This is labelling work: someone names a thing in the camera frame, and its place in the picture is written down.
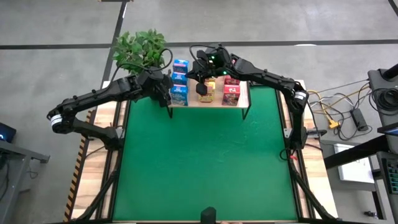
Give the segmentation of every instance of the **red box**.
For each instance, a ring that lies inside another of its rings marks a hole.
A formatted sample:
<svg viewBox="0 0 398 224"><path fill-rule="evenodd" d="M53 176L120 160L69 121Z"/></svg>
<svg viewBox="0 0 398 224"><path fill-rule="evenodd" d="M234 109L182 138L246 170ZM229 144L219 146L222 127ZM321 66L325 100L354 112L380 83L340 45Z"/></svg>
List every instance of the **red box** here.
<svg viewBox="0 0 398 224"><path fill-rule="evenodd" d="M241 87L238 85L225 85L223 105L236 106L238 105L239 96L241 95Z"/></svg>
<svg viewBox="0 0 398 224"><path fill-rule="evenodd" d="M241 83L240 80L236 80L234 78L231 78L231 76L229 76L229 75L225 75L225 79L224 79L225 85L239 85L239 83Z"/></svg>

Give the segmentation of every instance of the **green mat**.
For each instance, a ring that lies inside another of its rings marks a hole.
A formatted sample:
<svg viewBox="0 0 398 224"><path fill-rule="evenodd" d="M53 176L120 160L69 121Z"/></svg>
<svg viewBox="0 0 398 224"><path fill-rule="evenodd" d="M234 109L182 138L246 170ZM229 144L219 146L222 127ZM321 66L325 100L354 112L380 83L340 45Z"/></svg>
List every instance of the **green mat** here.
<svg viewBox="0 0 398 224"><path fill-rule="evenodd" d="M251 90L241 110L132 103L114 220L296 220L275 91Z"/></svg>

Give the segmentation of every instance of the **green leaves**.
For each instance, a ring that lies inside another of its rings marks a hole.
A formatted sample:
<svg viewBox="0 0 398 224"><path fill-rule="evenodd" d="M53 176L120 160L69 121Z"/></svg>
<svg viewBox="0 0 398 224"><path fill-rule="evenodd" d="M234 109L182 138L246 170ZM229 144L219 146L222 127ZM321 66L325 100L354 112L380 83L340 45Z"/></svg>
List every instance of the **green leaves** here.
<svg viewBox="0 0 398 224"><path fill-rule="evenodd" d="M164 36L156 30L136 32L135 36L125 32L117 39L113 59L116 65L131 63L143 67L161 67L164 65L164 59L160 52L164 49L165 43ZM134 65L124 65L123 69L136 75L142 70Z"/></svg>

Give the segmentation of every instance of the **gray floor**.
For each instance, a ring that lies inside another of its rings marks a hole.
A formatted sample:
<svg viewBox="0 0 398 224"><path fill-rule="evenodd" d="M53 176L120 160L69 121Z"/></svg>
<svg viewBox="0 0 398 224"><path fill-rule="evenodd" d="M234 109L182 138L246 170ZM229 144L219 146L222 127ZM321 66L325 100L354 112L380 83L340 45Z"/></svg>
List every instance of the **gray floor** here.
<svg viewBox="0 0 398 224"><path fill-rule="evenodd" d="M120 5L96 0L0 0L0 45L109 43ZM127 5L122 32L156 28L169 42L368 40L398 39L397 26L398 17L387 0L135 0ZM398 62L396 45L228 49L258 67L303 79L308 89L315 90L365 79L368 70ZM172 50L175 58L190 59L188 49ZM108 52L0 50L0 121L18 130L18 146L51 155L48 164L32 165L40 175L31 183L32 190L21 194L13 223L62 220L79 135L52 133L45 115L64 98L98 88ZM363 84L338 91L351 93ZM346 103L336 107L349 109ZM375 129L381 125L367 101L361 110L369 125ZM326 119L316 119L319 127L326 129ZM345 131L354 131L352 121L347 121ZM374 130L353 141L375 136ZM329 132L324 139L338 138ZM333 189L333 196L340 218L393 223L390 217L389 221L377 221L361 214L374 210L369 192Z"/></svg>

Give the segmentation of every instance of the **blue box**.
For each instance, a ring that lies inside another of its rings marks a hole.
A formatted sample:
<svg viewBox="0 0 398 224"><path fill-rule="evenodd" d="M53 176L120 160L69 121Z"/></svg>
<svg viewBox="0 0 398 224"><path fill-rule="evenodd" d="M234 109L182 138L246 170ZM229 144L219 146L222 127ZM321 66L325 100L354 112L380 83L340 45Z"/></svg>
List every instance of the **blue box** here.
<svg viewBox="0 0 398 224"><path fill-rule="evenodd" d="M180 73L188 73L189 61L175 59L173 64L173 71Z"/></svg>
<svg viewBox="0 0 398 224"><path fill-rule="evenodd" d="M187 85L187 78L185 78L184 73L173 72L172 80L174 84Z"/></svg>
<svg viewBox="0 0 398 224"><path fill-rule="evenodd" d="M170 90L174 105L188 106L188 88L183 85L174 85Z"/></svg>

